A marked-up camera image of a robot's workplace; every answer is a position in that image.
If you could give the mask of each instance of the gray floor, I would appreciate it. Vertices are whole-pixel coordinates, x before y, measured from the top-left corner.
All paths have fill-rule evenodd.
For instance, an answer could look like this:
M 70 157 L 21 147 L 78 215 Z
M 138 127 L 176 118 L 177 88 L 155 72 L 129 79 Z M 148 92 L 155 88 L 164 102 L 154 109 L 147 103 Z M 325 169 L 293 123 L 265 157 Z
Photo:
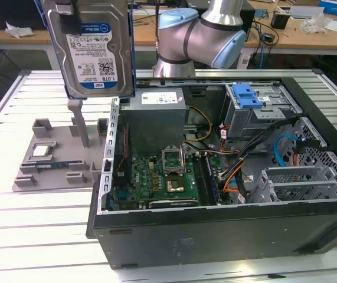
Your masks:
M 8 57 L 21 70 L 50 70 L 50 63 L 44 51 L 36 50 L 11 50 Z M 330 64 L 320 64 L 315 57 L 309 57 L 309 60 L 298 60 L 296 55 L 290 55 L 286 58 L 287 68 L 321 68 L 327 76 L 337 85 L 337 70 Z M 277 68 L 276 57 L 272 55 L 265 63 L 265 68 Z M 156 55 L 153 52 L 137 52 L 136 65 L 138 69 L 151 69 L 156 62 Z M 9 86 L 17 77 L 19 71 L 7 60 L 4 59 L 3 53 L 0 52 L 0 100 L 9 89 Z

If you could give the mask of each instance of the screw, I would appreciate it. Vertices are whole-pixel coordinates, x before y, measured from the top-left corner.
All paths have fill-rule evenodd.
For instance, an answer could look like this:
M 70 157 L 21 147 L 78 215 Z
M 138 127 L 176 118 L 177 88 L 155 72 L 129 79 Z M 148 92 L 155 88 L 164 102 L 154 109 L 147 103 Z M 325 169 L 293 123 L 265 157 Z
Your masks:
M 114 51 L 114 50 L 116 50 L 116 48 L 117 48 L 116 44 L 114 44 L 114 43 L 109 44 L 110 50 Z

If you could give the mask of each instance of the motherboard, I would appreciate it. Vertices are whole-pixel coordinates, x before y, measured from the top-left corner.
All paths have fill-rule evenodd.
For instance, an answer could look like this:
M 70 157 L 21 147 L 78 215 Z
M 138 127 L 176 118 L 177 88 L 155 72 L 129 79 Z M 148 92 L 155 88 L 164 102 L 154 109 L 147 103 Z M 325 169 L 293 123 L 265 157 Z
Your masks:
M 130 186 L 116 189 L 115 210 L 215 203 L 214 176 L 220 171 L 218 156 L 182 154 L 175 149 L 159 156 L 133 156 Z

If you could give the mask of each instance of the hard drive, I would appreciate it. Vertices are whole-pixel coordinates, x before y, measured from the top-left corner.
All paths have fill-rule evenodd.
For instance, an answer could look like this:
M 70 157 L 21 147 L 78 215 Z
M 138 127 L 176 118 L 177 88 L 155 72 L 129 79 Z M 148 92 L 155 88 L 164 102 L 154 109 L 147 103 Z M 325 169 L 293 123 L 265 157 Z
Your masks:
M 41 0 L 70 98 L 133 94 L 127 2 Z

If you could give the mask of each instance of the floor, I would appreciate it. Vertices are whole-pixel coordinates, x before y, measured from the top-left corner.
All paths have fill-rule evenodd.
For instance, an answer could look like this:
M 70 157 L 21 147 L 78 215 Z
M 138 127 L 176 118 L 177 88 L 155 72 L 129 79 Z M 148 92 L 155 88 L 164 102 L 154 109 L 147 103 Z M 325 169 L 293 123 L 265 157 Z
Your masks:
M 4 51 L 16 63 L 20 70 L 50 70 L 50 64 L 44 51 L 11 50 Z M 280 55 L 272 54 L 264 63 L 264 68 L 320 68 L 337 85 L 337 64 L 335 57 L 314 57 L 303 55 L 287 55 L 284 60 Z M 152 52 L 137 52 L 136 65 L 138 69 L 151 69 L 156 62 Z M 257 54 L 250 68 L 260 65 Z M 0 52 L 0 100 L 17 77 L 19 71 Z

